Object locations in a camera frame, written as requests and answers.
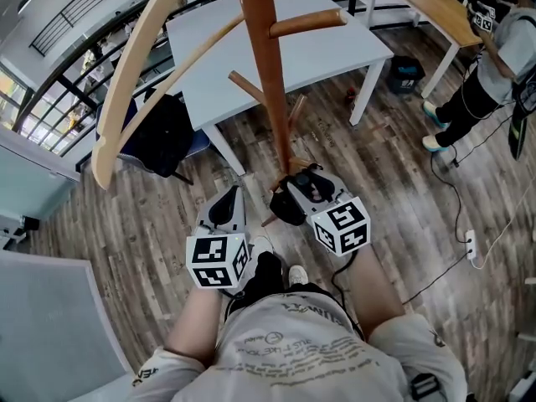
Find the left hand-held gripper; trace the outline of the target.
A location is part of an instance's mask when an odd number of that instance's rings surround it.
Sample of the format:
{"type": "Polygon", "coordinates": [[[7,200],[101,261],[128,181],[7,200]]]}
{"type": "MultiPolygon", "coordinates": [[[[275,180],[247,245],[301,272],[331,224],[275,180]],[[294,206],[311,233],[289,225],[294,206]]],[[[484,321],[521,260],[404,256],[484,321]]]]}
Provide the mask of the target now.
{"type": "Polygon", "coordinates": [[[198,288],[240,290],[249,262],[243,190],[233,185],[199,210],[186,242],[186,266],[198,288]]]}

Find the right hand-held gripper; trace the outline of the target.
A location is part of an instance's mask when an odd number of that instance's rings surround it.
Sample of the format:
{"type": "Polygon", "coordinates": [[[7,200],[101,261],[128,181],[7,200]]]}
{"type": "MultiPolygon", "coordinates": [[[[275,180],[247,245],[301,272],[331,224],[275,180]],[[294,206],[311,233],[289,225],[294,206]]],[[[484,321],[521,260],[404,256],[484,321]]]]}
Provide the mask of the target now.
{"type": "Polygon", "coordinates": [[[305,168],[291,176],[286,187],[316,240],[334,255],[347,255],[370,242],[369,214],[338,176],[305,168]]]}

